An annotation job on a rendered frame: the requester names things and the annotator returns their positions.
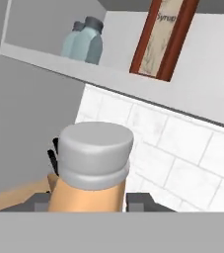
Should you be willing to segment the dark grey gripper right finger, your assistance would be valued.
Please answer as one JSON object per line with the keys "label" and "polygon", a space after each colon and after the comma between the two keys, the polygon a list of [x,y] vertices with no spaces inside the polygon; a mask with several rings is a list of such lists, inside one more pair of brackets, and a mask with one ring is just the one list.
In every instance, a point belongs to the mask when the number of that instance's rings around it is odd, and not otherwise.
{"label": "dark grey gripper right finger", "polygon": [[149,193],[127,193],[126,211],[172,212],[171,209],[154,201]]}

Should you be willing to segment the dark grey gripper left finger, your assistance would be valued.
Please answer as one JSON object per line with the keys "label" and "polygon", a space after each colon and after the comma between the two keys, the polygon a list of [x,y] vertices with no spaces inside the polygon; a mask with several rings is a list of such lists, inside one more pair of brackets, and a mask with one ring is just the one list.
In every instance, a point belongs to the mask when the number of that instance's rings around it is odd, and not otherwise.
{"label": "dark grey gripper left finger", "polygon": [[47,211],[50,193],[35,193],[23,203],[3,209],[3,211]]}

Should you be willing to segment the tan shaker with grey cap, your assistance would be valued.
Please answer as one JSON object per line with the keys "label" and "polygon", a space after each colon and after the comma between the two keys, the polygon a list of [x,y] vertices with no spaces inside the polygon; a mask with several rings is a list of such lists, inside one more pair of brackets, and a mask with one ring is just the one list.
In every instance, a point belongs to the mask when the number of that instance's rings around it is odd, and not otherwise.
{"label": "tan shaker with grey cap", "polygon": [[121,211],[133,140],[133,132],[118,124],[67,126],[58,138],[58,179],[48,209]]}

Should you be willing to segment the grey cabinet door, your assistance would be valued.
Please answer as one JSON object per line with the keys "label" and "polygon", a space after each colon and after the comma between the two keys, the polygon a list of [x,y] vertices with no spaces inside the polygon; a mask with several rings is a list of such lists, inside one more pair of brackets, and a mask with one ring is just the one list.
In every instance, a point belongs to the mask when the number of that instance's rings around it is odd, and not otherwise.
{"label": "grey cabinet door", "polygon": [[85,84],[0,55],[0,193],[39,181],[46,151],[75,122]]}

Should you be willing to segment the pale blue bottle, dark cap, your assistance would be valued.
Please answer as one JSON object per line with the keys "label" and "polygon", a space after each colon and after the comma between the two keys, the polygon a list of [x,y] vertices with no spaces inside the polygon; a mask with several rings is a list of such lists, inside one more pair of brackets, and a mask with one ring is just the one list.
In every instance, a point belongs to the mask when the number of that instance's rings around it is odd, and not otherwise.
{"label": "pale blue bottle, dark cap", "polygon": [[103,27],[102,21],[88,16],[83,30],[73,43],[70,58],[98,65],[103,52]]}
{"label": "pale blue bottle, dark cap", "polygon": [[69,57],[73,43],[78,34],[83,30],[84,24],[80,21],[76,21],[73,25],[71,33],[65,38],[62,46],[61,56]]}

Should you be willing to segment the brown syrup bottle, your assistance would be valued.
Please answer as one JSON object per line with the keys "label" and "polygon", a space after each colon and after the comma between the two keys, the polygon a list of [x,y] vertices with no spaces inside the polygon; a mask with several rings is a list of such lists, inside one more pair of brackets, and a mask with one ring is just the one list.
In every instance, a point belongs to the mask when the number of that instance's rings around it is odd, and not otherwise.
{"label": "brown syrup bottle", "polygon": [[130,73],[170,81],[199,0],[152,0]]}

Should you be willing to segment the black object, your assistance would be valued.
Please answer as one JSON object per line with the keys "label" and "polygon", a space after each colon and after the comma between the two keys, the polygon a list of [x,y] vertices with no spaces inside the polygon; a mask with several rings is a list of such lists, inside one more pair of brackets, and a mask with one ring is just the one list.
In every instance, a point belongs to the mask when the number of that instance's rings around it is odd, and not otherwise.
{"label": "black object", "polygon": [[52,140],[52,143],[53,143],[53,146],[54,148],[53,149],[49,149],[47,151],[47,155],[49,157],[49,160],[50,160],[50,163],[52,165],[52,168],[53,168],[53,171],[56,175],[59,175],[58,173],[58,166],[57,166],[57,155],[58,155],[58,138],[55,137],[53,140]]}

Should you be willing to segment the white open wall cabinet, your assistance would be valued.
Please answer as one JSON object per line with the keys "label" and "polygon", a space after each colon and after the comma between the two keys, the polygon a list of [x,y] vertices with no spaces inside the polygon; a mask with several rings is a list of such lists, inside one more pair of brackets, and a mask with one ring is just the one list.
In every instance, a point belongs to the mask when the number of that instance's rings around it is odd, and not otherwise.
{"label": "white open wall cabinet", "polygon": [[[0,0],[0,32],[7,0]],[[194,16],[171,82],[130,74],[144,12],[108,12],[99,66],[36,52],[28,64],[0,54],[0,107],[6,115],[53,109],[74,116],[86,83],[224,127],[224,15]]]}

